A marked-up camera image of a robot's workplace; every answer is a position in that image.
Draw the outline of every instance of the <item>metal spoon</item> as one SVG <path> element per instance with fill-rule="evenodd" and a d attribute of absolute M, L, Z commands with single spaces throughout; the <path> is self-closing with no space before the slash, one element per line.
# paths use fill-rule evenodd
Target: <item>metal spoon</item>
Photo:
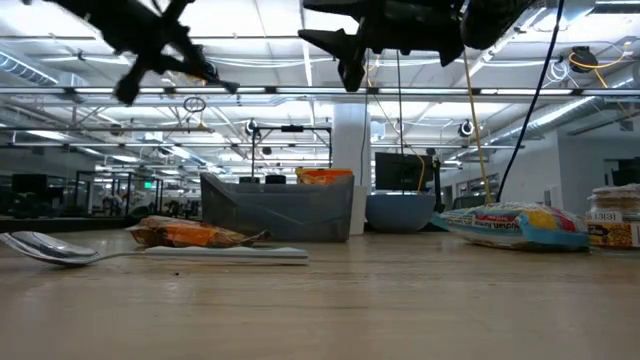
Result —
<path fill-rule="evenodd" d="M 210 249 L 201 247 L 169 248 L 153 247 L 100 255 L 96 250 L 69 244 L 49 235 L 19 231 L 0 234 L 0 241 L 30 258 L 68 267 L 86 266 L 100 260 L 131 255 L 208 257 L 234 263 L 267 263 L 279 265 L 307 265 L 309 254 L 294 248 L 246 248 Z"/>

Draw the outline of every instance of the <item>blue bowl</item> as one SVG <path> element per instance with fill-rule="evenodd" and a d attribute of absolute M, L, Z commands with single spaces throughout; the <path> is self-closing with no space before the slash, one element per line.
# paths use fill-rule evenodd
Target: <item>blue bowl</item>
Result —
<path fill-rule="evenodd" d="M 366 216 L 380 232 L 414 233 L 431 220 L 435 195 L 369 195 Z"/>

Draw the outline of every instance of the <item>ceiling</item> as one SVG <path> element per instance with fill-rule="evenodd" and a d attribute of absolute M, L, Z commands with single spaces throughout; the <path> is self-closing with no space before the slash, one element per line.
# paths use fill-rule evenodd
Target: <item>ceiling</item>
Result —
<path fill-rule="evenodd" d="M 167 0 L 160 4 L 166 6 Z M 550 40 L 550 18 L 527 22 L 537 10 L 530 10 L 518 21 L 520 32 L 509 31 L 501 45 L 493 53 L 467 50 L 473 68 L 472 86 L 475 88 L 534 88 Z M 194 42 L 205 46 L 205 55 L 217 66 L 225 80 L 239 82 L 243 87 L 299 86 L 341 87 L 336 66 L 331 56 L 296 37 L 301 28 L 355 32 L 357 23 L 348 17 L 301 11 L 299 0 L 199 0 L 188 6 L 180 21 L 191 28 Z M 602 69 L 605 78 L 624 68 L 640 51 L 640 42 L 633 34 L 640 32 L 639 14 L 593 13 L 564 26 L 558 36 L 554 59 L 568 56 L 573 46 L 589 46 L 601 64 L 620 60 Z M 0 4 L 0 52 L 28 61 L 47 74 L 76 74 L 90 87 L 112 87 L 124 75 L 134 60 L 130 54 L 116 56 L 101 40 L 95 29 L 73 17 L 58 6 L 34 1 L 31 7 L 20 1 L 3 1 Z M 397 87 L 466 87 L 464 62 L 458 59 L 449 66 L 439 65 L 437 53 L 413 52 L 398 60 L 395 51 L 385 51 L 370 59 L 372 86 Z M 593 72 L 579 74 L 565 72 L 566 66 L 556 65 L 550 72 L 546 88 L 600 87 Z M 192 86 L 197 82 L 184 76 L 148 74 L 144 85 L 150 87 Z M 33 86 L 14 75 L 0 71 L 0 86 Z M 100 127 L 122 124 L 125 127 L 154 127 L 159 139 L 173 143 L 243 143 L 247 141 L 244 128 L 249 119 L 260 125 L 280 126 L 288 124 L 330 127 L 333 121 L 333 105 L 336 102 L 363 103 L 363 96 L 278 96 L 247 95 L 236 98 L 226 95 L 202 96 L 208 108 L 190 116 L 182 108 L 185 97 L 142 97 L 137 106 L 118 106 L 109 95 L 89 96 L 83 105 L 73 104 L 53 96 L 21 95 L 5 96 L 5 104 L 37 111 L 42 116 L 57 119 L 49 122 L 60 127 L 60 122 L 71 123 L 72 105 L 75 119 L 82 119 L 81 126 Z M 389 122 L 381 143 L 397 144 L 393 123 L 400 107 L 394 96 L 368 98 L 373 121 Z M 530 96 L 500 99 L 481 98 L 475 106 L 483 136 L 519 120 L 528 109 Z M 549 102 L 541 99 L 541 106 Z M 471 107 L 465 98 L 407 97 L 402 103 L 405 135 L 409 143 L 459 144 L 457 127 L 471 118 Z M 210 132 L 167 131 L 163 128 L 180 126 L 193 128 L 202 123 Z M 114 137 L 107 132 L 85 133 L 97 142 L 139 142 L 144 134 L 124 133 Z M 277 159 L 326 159 L 328 149 L 322 146 L 318 136 L 311 133 L 280 133 L 269 136 L 270 143 L 316 143 L 308 149 L 273 149 L 273 154 L 263 157 Z M 228 169 L 247 168 L 242 153 L 246 149 L 197 148 L 187 149 L 204 161 Z M 94 151 L 107 154 L 102 148 Z M 169 159 L 157 154 L 153 148 L 136 151 L 144 155 L 143 161 L 166 163 Z"/>

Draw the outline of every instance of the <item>wooden table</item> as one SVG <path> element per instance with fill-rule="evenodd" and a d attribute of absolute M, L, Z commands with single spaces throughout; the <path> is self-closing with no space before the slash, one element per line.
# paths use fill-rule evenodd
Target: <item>wooden table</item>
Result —
<path fill-rule="evenodd" d="M 59 237 L 135 246 L 123 231 Z M 311 266 L 129 257 L 69 270 L 2 245 L 0 359 L 640 358 L 640 259 L 441 233 L 300 247 Z"/>

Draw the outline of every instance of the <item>gray plastic bin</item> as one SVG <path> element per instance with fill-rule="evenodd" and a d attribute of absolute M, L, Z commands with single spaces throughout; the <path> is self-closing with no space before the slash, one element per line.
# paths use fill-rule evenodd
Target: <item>gray plastic bin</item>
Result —
<path fill-rule="evenodd" d="M 231 184 L 201 174 L 202 220 L 246 235 L 268 230 L 274 241 L 349 239 L 353 176 L 332 185 Z"/>

